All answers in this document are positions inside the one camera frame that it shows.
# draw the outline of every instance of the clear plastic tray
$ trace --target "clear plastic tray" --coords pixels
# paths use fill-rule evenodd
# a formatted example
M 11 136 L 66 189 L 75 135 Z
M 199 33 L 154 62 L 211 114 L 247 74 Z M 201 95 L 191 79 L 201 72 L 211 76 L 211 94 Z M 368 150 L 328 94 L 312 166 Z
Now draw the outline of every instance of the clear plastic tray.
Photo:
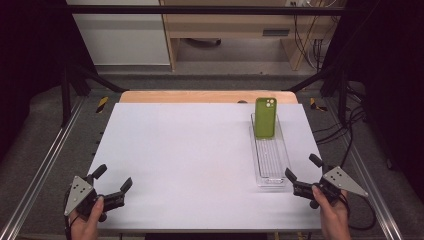
M 256 182 L 260 187 L 284 187 L 289 181 L 284 171 L 290 168 L 286 145 L 278 116 L 275 134 L 270 139 L 257 139 L 254 133 L 255 114 L 251 115 L 250 139 L 253 150 Z

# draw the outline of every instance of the aluminum rail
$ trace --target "aluminum rail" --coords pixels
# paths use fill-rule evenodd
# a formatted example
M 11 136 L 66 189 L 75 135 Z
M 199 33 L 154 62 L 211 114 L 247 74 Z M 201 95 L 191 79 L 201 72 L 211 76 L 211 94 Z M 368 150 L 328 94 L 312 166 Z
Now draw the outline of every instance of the aluminum rail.
M 324 100 L 326 102 L 326 105 L 329 106 L 329 111 L 331 115 L 333 116 L 334 120 L 338 122 L 339 118 L 336 114 L 337 112 L 336 103 L 334 102 L 334 100 L 330 101 L 327 98 L 325 98 Z M 350 142 L 350 134 L 345 134 L 343 136 L 343 141 L 347 148 Z M 373 178 L 371 177 L 371 174 L 368 172 L 367 167 L 362 161 L 361 155 L 359 154 L 358 149 L 355 147 L 354 143 L 352 143 L 352 146 L 351 146 L 350 156 L 351 156 L 356 174 L 358 175 L 359 180 L 362 183 L 362 186 L 369 193 L 368 199 L 370 200 L 371 205 L 375 209 L 378 222 L 380 223 L 381 229 L 386 235 L 386 238 L 390 240 L 402 240 L 403 239 L 402 234 L 400 233 L 400 230 L 395 220 L 393 219 L 392 214 L 390 213 L 390 210 L 386 205 L 386 202 L 381 196 L 377 185 L 375 184 Z
M 21 229 L 26 217 L 28 216 L 28 213 L 34 205 L 34 202 L 38 194 L 40 193 L 41 188 L 43 187 L 44 182 L 46 181 L 50 173 L 51 168 L 53 167 L 57 157 L 59 156 L 63 144 L 65 143 L 69 133 L 71 132 L 71 129 L 74 126 L 76 119 L 78 118 L 78 115 L 81 111 L 84 102 L 85 97 L 77 98 L 77 101 L 72 109 L 72 115 L 70 120 L 68 121 L 68 124 L 59 130 L 56 139 L 54 140 L 52 146 L 47 152 L 47 155 L 41 163 L 40 168 L 32 179 L 32 182 L 29 185 L 27 191 L 25 192 L 25 195 L 22 197 L 21 202 L 15 209 L 15 212 L 9 219 L 8 223 L 1 231 L 1 240 L 13 240 L 18 236 L 19 230 Z
M 151 6 L 151 5 L 46 5 L 55 13 L 74 14 L 219 14 L 219 15 L 298 15 L 345 16 L 369 9 L 345 7 L 261 7 L 261 6 Z

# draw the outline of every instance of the metal frame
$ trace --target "metal frame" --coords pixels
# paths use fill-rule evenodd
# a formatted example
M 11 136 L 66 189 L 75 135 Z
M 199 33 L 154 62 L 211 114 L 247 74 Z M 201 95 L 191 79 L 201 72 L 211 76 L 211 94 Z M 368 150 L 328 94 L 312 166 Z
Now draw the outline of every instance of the metal frame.
M 48 10 L 74 14 L 219 14 L 345 16 L 367 9 L 345 7 L 251 7 L 251 6 L 150 6 L 150 5 L 49 5 Z
M 24 221 L 28 216 L 32 206 L 34 205 L 35 200 L 50 173 L 50 170 L 52 169 L 57 157 L 59 156 L 59 153 L 62 150 L 62 147 L 69 133 L 71 132 L 76 119 L 78 118 L 84 102 L 85 97 L 77 97 L 77 101 L 72 109 L 72 115 L 70 116 L 68 124 L 62 127 L 57 134 L 56 139 L 54 140 L 47 155 L 41 163 L 40 168 L 32 179 L 32 182 L 26 190 L 25 195 L 22 197 L 21 202 L 19 203 L 18 207 L 16 207 L 12 217 L 2 229 L 0 239 L 13 240 L 18 236 L 19 230 L 24 224 Z

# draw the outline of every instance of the clamp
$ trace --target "clamp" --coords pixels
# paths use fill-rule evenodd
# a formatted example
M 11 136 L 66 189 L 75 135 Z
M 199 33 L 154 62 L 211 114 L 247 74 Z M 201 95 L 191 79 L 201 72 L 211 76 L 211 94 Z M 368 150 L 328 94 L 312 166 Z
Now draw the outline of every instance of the clamp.
M 87 177 L 74 177 L 72 185 L 65 195 L 66 206 L 64 216 L 66 226 L 65 233 L 67 239 L 71 239 L 71 226 L 69 225 L 68 219 L 69 215 L 74 209 L 76 209 L 79 216 L 84 216 L 85 218 L 88 218 L 90 216 L 91 209 L 93 208 L 97 199 L 100 196 L 103 196 L 104 207 L 102 215 L 99 218 L 99 222 L 104 222 L 107 218 L 106 212 L 125 205 L 125 193 L 131 188 L 133 184 L 131 178 L 128 178 L 120 188 L 120 191 L 116 193 L 112 193 L 109 195 L 98 195 L 96 190 L 94 189 L 94 179 L 99 179 L 99 177 L 104 172 L 106 172 L 106 170 L 106 165 L 102 164 L 92 174 L 87 175 Z
M 322 167 L 323 176 L 318 183 L 305 183 L 297 181 L 296 175 L 286 168 L 285 175 L 293 183 L 293 194 L 295 196 L 310 199 L 310 206 L 313 209 L 318 208 L 319 204 L 315 200 L 312 193 L 312 185 L 317 186 L 327 198 L 330 204 L 334 204 L 341 195 L 341 190 L 368 197 L 368 193 L 361 188 L 340 166 L 330 167 L 323 163 L 323 161 L 311 154 L 309 159 L 318 167 Z

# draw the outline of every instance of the white cabinet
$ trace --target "white cabinet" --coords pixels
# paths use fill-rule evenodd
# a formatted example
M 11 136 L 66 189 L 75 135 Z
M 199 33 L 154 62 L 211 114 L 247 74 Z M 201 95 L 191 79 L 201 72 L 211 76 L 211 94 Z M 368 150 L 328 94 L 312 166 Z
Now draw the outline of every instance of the white cabinet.
M 159 5 L 157 0 L 67 0 L 74 5 Z M 74 14 L 95 65 L 169 65 L 160 14 Z

